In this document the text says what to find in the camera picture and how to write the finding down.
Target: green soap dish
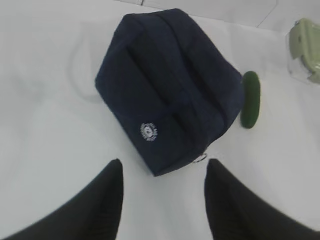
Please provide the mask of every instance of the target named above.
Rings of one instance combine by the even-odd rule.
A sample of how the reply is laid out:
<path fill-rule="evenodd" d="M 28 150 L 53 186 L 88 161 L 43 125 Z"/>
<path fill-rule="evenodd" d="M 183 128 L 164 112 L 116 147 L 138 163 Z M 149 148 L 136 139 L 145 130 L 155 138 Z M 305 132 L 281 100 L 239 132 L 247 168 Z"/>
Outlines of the green soap dish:
<path fill-rule="evenodd" d="M 244 106 L 241 111 L 241 125 L 251 129 L 256 124 L 260 112 L 261 86 L 259 77 L 254 71 L 248 71 L 243 75 Z"/>
<path fill-rule="evenodd" d="M 311 73 L 308 79 L 320 84 L 320 25 L 306 18 L 297 21 L 289 33 L 289 50 Z"/>

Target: zipper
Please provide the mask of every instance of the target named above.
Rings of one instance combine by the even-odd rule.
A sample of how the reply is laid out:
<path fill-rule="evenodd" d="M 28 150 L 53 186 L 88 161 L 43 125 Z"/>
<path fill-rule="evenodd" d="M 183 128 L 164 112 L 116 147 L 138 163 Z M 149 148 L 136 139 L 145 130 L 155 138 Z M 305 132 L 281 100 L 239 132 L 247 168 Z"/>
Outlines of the zipper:
<path fill-rule="evenodd" d="M 160 14 L 156 14 L 156 16 L 159 17 L 171 29 L 171 31 L 173 33 L 173 36 L 174 36 L 174 38 L 176 39 L 176 41 L 178 43 L 178 46 L 179 46 L 179 49 L 180 49 L 180 53 L 181 53 L 181 55 L 183 57 L 184 65 L 185 65 L 189 75 L 191 76 L 191 80 L 196 85 L 198 90 L 201 92 L 203 98 L 210 105 L 212 105 L 215 109 L 217 109 L 218 112 L 220 113 L 220 115 L 222 117 L 222 120 L 223 120 L 223 130 L 219 134 L 218 138 L 221 137 L 228 129 L 228 126 L 227 126 L 227 119 L 228 118 L 227 118 L 227 114 L 226 114 L 225 110 L 221 106 L 220 102 L 217 100 L 215 94 L 211 91 L 210 86 L 200 76 L 200 74 L 198 73 L 198 71 L 194 67 L 194 64 L 191 62 L 190 58 L 185 54 L 185 52 L 181 48 L 181 46 L 179 44 L 179 39 L 178 39 L 174 29 L 172 28 L 171 24 L 164 17 L 162 17 Z"/>

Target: white logo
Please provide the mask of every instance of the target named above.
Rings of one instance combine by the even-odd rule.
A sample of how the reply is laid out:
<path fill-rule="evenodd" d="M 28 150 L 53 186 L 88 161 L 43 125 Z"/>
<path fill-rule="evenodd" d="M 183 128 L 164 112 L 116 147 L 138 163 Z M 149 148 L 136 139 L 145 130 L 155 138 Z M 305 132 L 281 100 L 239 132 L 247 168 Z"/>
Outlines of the white logo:
<path fill-rule="evenodd" d="M 158 130 L 152 122 L 142 123 L 140 127 L 140 132 L 142 137 L 148 142 L 153 142 L 158 135 Z"/>

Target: metal ring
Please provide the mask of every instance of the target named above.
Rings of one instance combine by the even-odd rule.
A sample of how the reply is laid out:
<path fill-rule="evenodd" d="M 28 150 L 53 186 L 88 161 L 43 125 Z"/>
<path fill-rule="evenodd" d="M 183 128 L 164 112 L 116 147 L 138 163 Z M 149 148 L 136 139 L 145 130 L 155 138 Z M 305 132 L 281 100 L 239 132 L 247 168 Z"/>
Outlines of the metal ring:
<path fill-rule="evenodd" d="M 197 159 L 195 159 L 192 163 L 193 163 L 193 164 L 200 163 L 201 161 L 205 160 L 205 159 L 207 158 L 207 156 L 208 156 L 208 154 L 205 152 L 204 154 L 202 154 L 201 156 L 198 157 L 198 158 L 200 158 L 200 157 L 202 157 L 202 158 L 200 158 L 199 160 L 198 160 L 198 158 L 197 158 Z"/>

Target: navy blue pouch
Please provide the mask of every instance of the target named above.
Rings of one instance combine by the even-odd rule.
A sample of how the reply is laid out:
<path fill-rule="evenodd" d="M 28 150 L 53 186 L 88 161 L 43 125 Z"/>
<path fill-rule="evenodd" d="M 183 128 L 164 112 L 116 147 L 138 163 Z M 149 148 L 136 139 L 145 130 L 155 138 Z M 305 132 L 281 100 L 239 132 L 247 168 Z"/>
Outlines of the navy blue pouch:
<path fill-rule="evenodd" d="M 95 85 L 159 176 L 227 131 L 244 104 L 241 79 L 192 18 L 171 9 L 125 15 Z"/>

